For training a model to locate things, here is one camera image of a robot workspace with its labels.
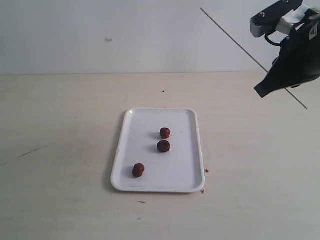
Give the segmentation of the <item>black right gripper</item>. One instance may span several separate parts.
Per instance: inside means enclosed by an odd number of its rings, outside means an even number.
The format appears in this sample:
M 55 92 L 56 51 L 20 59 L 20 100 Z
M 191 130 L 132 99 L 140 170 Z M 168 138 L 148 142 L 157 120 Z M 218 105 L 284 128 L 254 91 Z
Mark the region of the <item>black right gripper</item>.
M 310 17 L 289 37 L 279 58 L 265 78 L 254 87 L 261 98 L 320 77 L 320 16 L 317 14 Z

